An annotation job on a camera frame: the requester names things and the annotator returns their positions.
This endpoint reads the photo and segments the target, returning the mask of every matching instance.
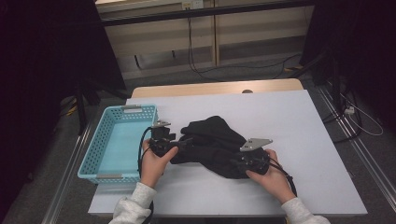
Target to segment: black cloth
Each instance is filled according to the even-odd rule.
[[[200,162],[207,169],[226,178],[248,178],[241,172],[235,161],[242,160],[240,147],[246,139],[232,130],[227,122],[219,116],[205,120],[193,121],[181,129],[183,141],[192,138],[192,147],[177,153],[171,160],[173,164]]]

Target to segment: white sweater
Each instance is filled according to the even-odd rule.
[[[129,197],[121,198],[117,203],[110,224],[143,223],[150,214],[148,208],[156,193],[155,189],[137,183],[134,193]],[[312,215],[299,198],[282,204],[282,209],[285,210],[290,223],[293,224],[330,223],[325,217]]]

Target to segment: metal bracket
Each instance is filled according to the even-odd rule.
[[[168,126],[168,125],[171,125],[171,123],[166,122],[166,121],[158,120],[157,122],[152,124],[151,128],[161,128],[161,127],[165,127],[165,126]]]
[[[241,152],[253,151],[259,147],[271,144],[274,141],[272,139],[261,139],[261,138],[249,138],[246,143],[241,146]]]

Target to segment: metal rail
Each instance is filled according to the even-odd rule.
[[[281,8],[289,8],[289,7],[307,7],[307,6],[313,6],[315,2],[316,2],[315,0],[288,0],[288,1],[285,0],[285,1],[276,1],[269,3],[260,3],[260,4],[249,4],[243,6],[207,7],[207,8],[194,9],[194,10],[184,10],[184,11],[180,10],[175,12],[164,12],[164,13],[143,15],[143,16],[102,19],[101,21],[84,21],[80,23],[66,23],[66,24],[60,24],[56,27],[71,28],[71,29],[76,29],[76,28],[86,29],[90,27],[117,26],[117,25],[133,24],[133,23],[150,22],[150,21],[170,21],[177,19],[225,15],[225,14],[234,14],[234,13],[242,13],[242,12],[252,12],[252,11],[264,11],[264,10],[273,10],[273,9],[281,9]]]

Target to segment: white table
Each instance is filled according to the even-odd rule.
[[[245,138],[271,138],[299,197],[314,214],[358,216],[367,211],[307,91],[135,98],[155,104],[172,133],[190,121],[221,116]],[[249,179],[218,176],[199,163],[169,164],[157,186],[155,217],[275,217],[280,204]],[[90,214],[108,216],[131,185],[99,185]]]

